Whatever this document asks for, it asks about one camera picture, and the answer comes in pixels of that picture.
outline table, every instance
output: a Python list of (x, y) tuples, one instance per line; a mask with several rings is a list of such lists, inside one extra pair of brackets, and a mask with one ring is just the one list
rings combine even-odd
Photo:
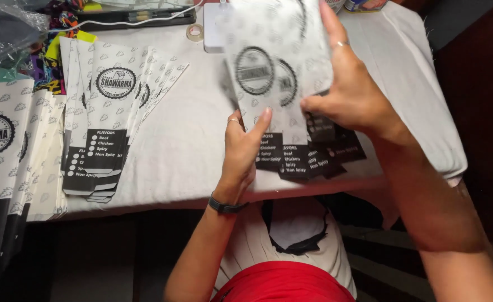
[[(196, 22), (202, 24), (203, 8), (196, 12)], [(351, 47), (417, 138), (429, 161), (444, 178), (451, 180), (451, 185), (456, 185), (467, 168), (466, 157), (435, 75), (420, 17), (392, 2), (378, 13), (350, 14), (342, 10), (338, 15), (347, 28)], [(190, 65), (141, 125), (112, 200), (104, 204), (70, 197), (68, 218), (206, 204), (204, 199), (220, 177), (224, 130), (236, 105), (221, 84), (227, 76), (224, 56), (206, 53), (203, 41), (189, 41), (185, 37), (186, 27), (94, 32), (101, 41), (109, 43), (154, 45), (187, 58)], [(371, 141), (362, 133), (357, 136), (368, 158), (344, 164), (348, 173), (330, 181), (296, 183), (258, 170), (244, 200), (352, 191), (382, 208), (376, 202), (386, 202), (389, 196), (381, 167)]]

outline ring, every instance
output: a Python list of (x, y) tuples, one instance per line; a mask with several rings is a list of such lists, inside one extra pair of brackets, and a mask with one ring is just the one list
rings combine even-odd
[(338, 42), (336, 42), (336, 44), (337, 44), (337, 45), (339, 45), (339, 46), (345, 46), (345, 45), (349, 45), (349, 46), (350, 46), (350, 44), (349, 44), (349, 40), (347, 40), (347, 41), (343, 41), (343, 42), (338, 41)]

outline tape roll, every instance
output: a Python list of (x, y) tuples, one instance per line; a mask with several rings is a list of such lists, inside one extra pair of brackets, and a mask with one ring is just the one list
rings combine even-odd
[(203, 26), (197, 23), (190, 24), (187, 27), (187, 38), (193, 42), (200, 42), (203, 40)]

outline black wristband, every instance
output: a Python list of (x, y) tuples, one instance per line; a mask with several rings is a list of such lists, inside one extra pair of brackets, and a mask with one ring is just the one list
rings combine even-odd
[(244, 207), (248, 205), (249, 202), (245, 204), (240, 204), (240, 205), (225, 205), (222, 204), (215, 199), (213, 199), (213, 194), (210, 196), (209, 200), (209, 205), (213, 209), (215, 209), (219, 213), (225, 213), (225, 214), (235, 214), (238, 213), (240, 210), (242, 210)]

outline red shirt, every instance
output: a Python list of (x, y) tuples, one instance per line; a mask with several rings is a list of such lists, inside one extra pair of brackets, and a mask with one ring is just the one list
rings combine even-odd
[(350, 292), (326, 271), (292, 261), (262, 262), (226, 283), (211, 302), (354, 302)]

